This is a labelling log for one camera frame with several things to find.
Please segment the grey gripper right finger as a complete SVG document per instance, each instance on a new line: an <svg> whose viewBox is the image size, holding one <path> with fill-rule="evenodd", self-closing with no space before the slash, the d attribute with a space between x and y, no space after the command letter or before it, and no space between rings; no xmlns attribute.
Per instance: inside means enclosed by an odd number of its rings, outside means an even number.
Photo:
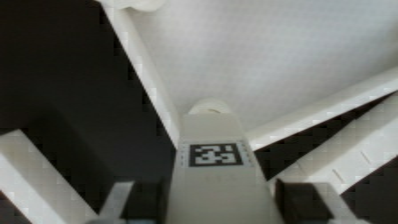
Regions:
<svg viewBox="0 0 398 224"><path fill-rule="evenodd" d="M276 181L284 224L371 224L361 219L329 183Z"/></svg>

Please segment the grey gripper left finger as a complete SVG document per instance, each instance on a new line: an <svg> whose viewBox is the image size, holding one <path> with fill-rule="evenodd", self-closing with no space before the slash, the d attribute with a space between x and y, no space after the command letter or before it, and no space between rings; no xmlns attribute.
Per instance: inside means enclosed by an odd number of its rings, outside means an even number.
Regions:
<svg viewBox="0 0 398 224"><path fill-rule="evenodd" d="M126 224L121 218L135 182L116 182L107 196L100 215L85 224Z"/></svg>

